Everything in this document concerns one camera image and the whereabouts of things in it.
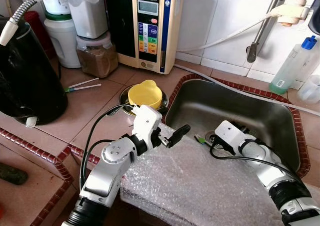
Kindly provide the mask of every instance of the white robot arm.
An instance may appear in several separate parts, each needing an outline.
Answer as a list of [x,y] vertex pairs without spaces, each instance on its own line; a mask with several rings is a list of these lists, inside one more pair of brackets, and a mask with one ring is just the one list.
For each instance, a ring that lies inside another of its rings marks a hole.
[[[306,186],[288,170],[280,158],[265,145],[258,144],[256,138],[244,134],[228,121],[223,121],[215,130],[216,135],[232,147],[235,156],[257,159],[247,161],[255,170],[259,180],[282,214],[284,225],[319,226],[320,207],[312,199]],[[261,161],[276,164],[280,170]]]
[[107,143],[102,149],[99,163],[94,167],[81,189],[75,208],[62,226],[99,226],[112,206],[120,187],[121,178],[143,153],[163,144],[172,147],[189,132],[185,125],[169,139],[160,135],[162,115],[152,107],[135,106],[133,134]]

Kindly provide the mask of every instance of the bottle label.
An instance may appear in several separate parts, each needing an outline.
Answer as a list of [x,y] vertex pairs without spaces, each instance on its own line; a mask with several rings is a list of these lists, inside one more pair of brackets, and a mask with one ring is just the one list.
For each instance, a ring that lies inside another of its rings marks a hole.
[[298,52],[295,49],[292,49],[292,51],[291,51],[291,53],[289,54],[288,57],[295,58],[297,54],[298,54]]
[[278,83],[276,84],[277,87],[282,87],[284,85],[285,81],[279,80]]

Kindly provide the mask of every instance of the electric cord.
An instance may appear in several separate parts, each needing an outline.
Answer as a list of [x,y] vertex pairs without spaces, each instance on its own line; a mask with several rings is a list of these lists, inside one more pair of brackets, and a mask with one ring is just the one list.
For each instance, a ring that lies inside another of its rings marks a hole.
[[88,153],[86,154],[85,156],[85,159],[84,159],[84,182],[87,180],[87,176],[86,176],[86,170],[87,170],[87,163],[88,163],[88,159],[90,157],[90,154],[92,152],[92,150],[95,148],[95,146],[99,145],[100,143],[103,143],[103,142],[113,142],[113,140],[110,140],[110,139],[102,139],[102,140],[99,140],[97,142],[95,142],[88,150]]
[[210,147],[210,154],[215,159],[219,159],[219,160],[234,160],[234,159],[236,159],[236,160],[247,160],[247,161],[263,163],[263,164],[275,167],[275,168],[279,169],[280,171],[283,171],[283,172],[287,173],[292,178],[294,178],[296,181],[298,181],[299,183],[304,185],[304,183],[302,182],[301,178],[299,178],[295,173],[293,173],[292,171],[290,171],[290,170],[288,170],[288,169],[286,169],[284,167],[281,167],[281,166],[279,166],[279,165],[277,165],[275,163],[264,161],[264,160],[260,160],[260,159],[256,159],[256,158],[251,158],[251,157],[239,157],[239,156],[219,157],[219,156],[216,156],[214,154],[214,152],[213,152],[214,148],[215,148],[215,145]]
[[177,49],[176,51],[177,52],[189,52],[189,51],[196,51],[196,50],[201,50],[201,49],[205,49],[205,48],[208,48],[208,47],[212,47],[214,45],[217,45],[221,42],[224,42],[228,39],[231,39],[237,35],[239,35],[240,33],[250,29],[251,27],[254,27],[255,25],[259,24],[260,22],[270,18],[272,15],[270,13],[264,15],[263,17],[259,18],[258,20],[252,22],[250,25],[244,27],[244,28],[241,28],[231,34],[229,34],[228,36],[224,37],[224,38],[220,38],[219,40],[216,40],[214,42],[211,42],[211,43],[208,43],[208,44],[205,44],[203,46],[200,46],[200,47],[193,47],[193,48],[185,48],[185,49]]
[[94,122],[94,124],[93,124],[93,126],[92,126],[92,128],[90,130],[88,139],[87,139],[86,144],[85,144],[85,148],[84,148],[83,156],[82,156],[82,161],[81,161],[81,165],[80,165],[80,176],[79,176],[80,190],[82,189],[83,185],[85,184],[86,168],[84,168],[84,166],[85,166],[85,160],[84,159],[87,157],[87,150],[88,150],[88,147],[89,147],[89,143],[90,143],[93,131],[94,131],[96,125],[98,124],[98,122],[102,118],[104,118],[106,115],[107,116],[114,115],[121,107],[131,107],[131,108],[133,108],[132,105],[128,105],[128,104],[119,104],[119,105],[116,105],[116,106],[110,108],[109,110],[104,112],[100,117],[98,117],[98,119]]
[[61,81],[61,76],[62,76],[62,73],[61,73],[61,63],[60,61],[58,61],[58,78],[59,80]]

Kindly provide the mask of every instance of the bubble wrap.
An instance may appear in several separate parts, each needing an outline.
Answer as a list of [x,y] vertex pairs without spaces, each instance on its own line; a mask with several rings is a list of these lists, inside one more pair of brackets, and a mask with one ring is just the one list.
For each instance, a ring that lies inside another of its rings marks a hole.
[[[159,126],[163,136],[173,130]],[[218,160],[186,136],[173,148],[145,153],[121,183],[123,201],[171,225],[283,225],[281,215],[244,161]]]

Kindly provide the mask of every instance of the green object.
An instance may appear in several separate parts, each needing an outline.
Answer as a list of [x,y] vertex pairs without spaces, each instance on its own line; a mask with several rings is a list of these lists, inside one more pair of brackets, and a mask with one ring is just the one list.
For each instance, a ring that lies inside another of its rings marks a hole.
[[0,163],[0,178],[16,185],[25,183],[28,174],[25,171]]
[[51,20],[51,21],[67,21],[67,20],[71,20],[72,17],[71,17],[71,14],[67,14],[67,15],[54,15],[54,14],[51,14],[47,11],[45,11],[45,18],[47,18],[48,20]]
[[157,39],[156,38],[152,38],[152,37],[148,37],[148,42],[157,43]]
[[203,137],[199,137],[199,138],[198,138],[198,142],[199,142],[199,143],[205,143],[206,140],[205,140]]
[[280,87],[275,86],[272,83],[269,84],[269,89],[270,89],[270,91],[277,93],[277,94],[283,94],[287,91],[287,89],[282,89]]

